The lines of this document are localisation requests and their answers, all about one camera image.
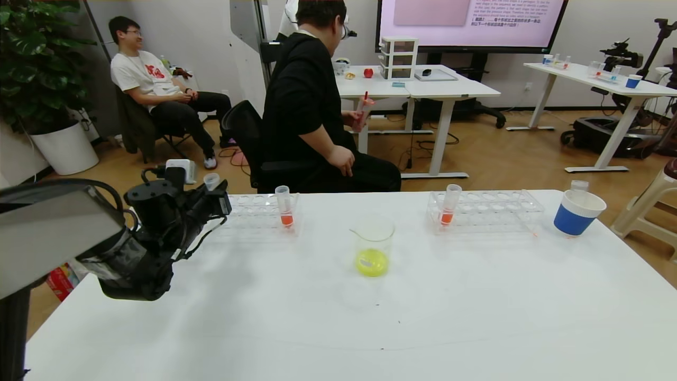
potted plant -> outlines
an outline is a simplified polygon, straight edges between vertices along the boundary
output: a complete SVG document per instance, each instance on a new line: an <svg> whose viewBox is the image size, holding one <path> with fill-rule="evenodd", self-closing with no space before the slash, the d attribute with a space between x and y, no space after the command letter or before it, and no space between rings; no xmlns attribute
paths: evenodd
<svg viewBox="0 0 677 381"><path fill-rule="evenodd" d="M78 1L0 1L0 113L15 132L29 134L49 164L62 175L98 163L91 143L68 109L90 110L75 51L94 41L72 38L66 14Z"/></svg>

orange liquid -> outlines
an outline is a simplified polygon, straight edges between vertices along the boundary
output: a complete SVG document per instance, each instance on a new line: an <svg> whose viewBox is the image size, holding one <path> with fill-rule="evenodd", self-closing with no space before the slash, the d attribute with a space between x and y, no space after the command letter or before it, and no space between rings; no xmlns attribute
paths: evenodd
<svg viewBox="0 0 677 381"><path fill-rule="evenodd" d="M284 215L280 216L282 219L282 225L284 226L292 226L294 224L294 216L291 215Z"/></svg>
<svg viewBox="0 0 677 381"><path fill-rule="evenodd" d="M454 214L453 214L453 213L444 213L444 214L442 214L442 225L448 225L448 224L451 224L453 219L454 219Z"/></svg>

tv screen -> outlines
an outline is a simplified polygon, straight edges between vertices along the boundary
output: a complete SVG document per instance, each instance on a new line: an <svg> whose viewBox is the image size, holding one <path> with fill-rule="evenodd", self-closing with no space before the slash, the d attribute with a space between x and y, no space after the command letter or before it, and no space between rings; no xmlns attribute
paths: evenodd
<svg viewBox="0 0 677 381"><path fill-rule="evenodd" d="M379 0L381 37L411 36L422 52L548 53L568 0Z"/></svg>

white sneaker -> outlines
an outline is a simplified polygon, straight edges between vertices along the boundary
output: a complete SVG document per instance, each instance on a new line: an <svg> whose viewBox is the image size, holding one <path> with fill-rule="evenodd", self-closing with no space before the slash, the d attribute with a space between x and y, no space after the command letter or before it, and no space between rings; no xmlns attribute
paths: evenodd
<svg viewBox="0 0 677 381"><path fill-rule="evenodd" d="M216 157L204 158L204 167L207 169L214 169L218 163L216 162Z"/></svg>

white stool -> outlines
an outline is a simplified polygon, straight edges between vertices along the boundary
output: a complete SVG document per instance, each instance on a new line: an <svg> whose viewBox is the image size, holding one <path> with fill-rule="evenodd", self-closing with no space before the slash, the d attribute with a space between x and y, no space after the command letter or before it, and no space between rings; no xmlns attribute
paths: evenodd
<svg viewBox="0 0 677 381"><path fill-rule="evenodd" d="M677 191L677 159L671 160L656 176L656 179L640 195L630 200L621 215L611 225L611 231L621 238L625 238L633 230L642 231L654 238L670 244L675 252L671 261L677 264L677 233L653 224L645 219L646 214L654 205L659 209L677 216L677 208L660 202L661 197L672 191Z"/></svg>

